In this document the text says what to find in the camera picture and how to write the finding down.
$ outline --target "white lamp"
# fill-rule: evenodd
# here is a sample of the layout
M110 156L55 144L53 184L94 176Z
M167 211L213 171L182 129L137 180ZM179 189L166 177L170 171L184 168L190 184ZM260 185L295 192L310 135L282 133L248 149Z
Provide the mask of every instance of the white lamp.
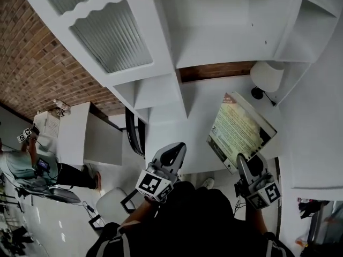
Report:
M285 70L283 62L259 61L250 70L250 76L257 86L251 90L256 99L262 99L264 92L278 90Z

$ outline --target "cabinet door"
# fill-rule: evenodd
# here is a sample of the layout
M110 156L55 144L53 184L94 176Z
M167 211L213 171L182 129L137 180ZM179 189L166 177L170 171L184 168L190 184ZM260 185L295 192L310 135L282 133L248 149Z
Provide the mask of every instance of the cabinet door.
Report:
M174 70L154 0L28 1L67 50L109 89Z

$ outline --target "white shoe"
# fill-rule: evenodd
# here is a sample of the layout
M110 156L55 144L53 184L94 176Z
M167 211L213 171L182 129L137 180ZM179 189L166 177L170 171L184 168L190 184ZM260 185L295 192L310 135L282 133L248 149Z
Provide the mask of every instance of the white shoe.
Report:
M212 189L214 186L214 179L213 178L207 178L203 184L201 185L201 187L205 187L208 190Z
M178 178L180 179L181 182L186 181L186 174L179 174Z

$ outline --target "lamp shade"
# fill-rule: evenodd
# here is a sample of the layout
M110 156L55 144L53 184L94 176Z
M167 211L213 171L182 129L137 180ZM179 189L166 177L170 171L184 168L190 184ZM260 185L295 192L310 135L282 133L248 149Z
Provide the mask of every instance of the lamp shade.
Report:
M285 70L283 62L258 61L250 70L254 84L265 92L278 90Z

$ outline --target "red brick wall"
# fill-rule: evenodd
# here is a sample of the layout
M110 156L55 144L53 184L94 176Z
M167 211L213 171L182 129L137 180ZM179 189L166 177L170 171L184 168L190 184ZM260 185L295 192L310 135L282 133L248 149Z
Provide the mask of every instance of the red brick wall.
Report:
M27 0L0 0L0 102L33 119L53 99L92 102L106 115L124 105L71 56Z

